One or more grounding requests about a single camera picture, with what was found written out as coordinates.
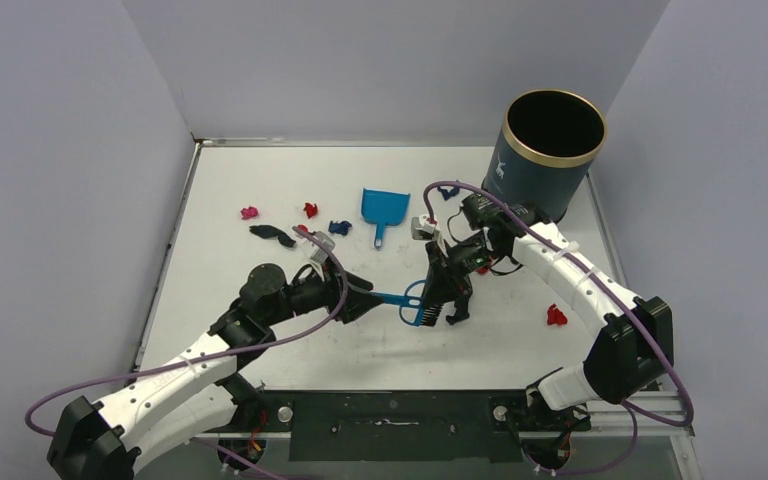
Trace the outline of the blue hand brush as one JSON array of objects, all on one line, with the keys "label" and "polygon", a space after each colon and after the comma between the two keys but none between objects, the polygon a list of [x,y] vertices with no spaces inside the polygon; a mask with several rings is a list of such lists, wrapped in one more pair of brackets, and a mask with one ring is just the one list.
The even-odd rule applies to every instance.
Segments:
[{"label": "blue hand brush", "polygon": [[374,292],[373,295],[382,300],[385,305],[393,305],[398,308],[401,322],[411,327],[434,327],[440,317],[442,307],[424,306],[420,296],[413,295],[413,291],[420,286],[425,286],[425,280],[417,280],[409,284],[402,294]]}]

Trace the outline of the blue plastic dustpan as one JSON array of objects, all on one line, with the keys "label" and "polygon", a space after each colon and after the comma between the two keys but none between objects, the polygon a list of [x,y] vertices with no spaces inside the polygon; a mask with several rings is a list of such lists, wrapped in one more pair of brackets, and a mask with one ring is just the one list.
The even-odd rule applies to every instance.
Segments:
[{"label": "blue plastic dustpan", "polygon": [[361,216],[365,222],[375,226],[373,247],[383,247],[388,227],[400,225],[408,213],[410,195],[364,188],[361,196]]}]

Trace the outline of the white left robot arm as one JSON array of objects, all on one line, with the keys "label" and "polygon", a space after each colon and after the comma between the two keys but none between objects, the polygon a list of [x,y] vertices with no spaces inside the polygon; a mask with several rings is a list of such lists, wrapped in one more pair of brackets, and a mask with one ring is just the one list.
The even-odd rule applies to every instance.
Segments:
[{"label": "white left robot arm", "polygon": [[275,341],[274,326],[319,309],[350,323],[382,304],[370,282],[332,261],[293,279],[276,264],[249,274],[228,310],[162,372],[61,413],[47,461],[62,479],[132,479],[156,458],[203,432],[242,431],[263,401],[241,370]]}]

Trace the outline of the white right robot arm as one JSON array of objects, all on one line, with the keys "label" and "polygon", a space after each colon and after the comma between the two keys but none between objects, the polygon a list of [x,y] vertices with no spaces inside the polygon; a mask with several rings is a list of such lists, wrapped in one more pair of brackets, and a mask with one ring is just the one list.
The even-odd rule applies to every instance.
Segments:
[{"label": "white right robot arm", "polygon": [[620,404],[673,365],[669,306],[618,284],[545,214],[529,205],[501,208],[479,194],[463,200],[462,212],[473,233],[455,244],[441,239],[438,224],[427,216],[412,220],[412,235],[424,241],[428,258],[422,325],[435,325],[446,303],[456,306],[449,323],[465,319],[473,293],[470,274],[507,258],[548,285],[592,339],[583,361],[557,368],[527,387],[525,414],[532,425],[551,428],[565,410],[591,400]]}]

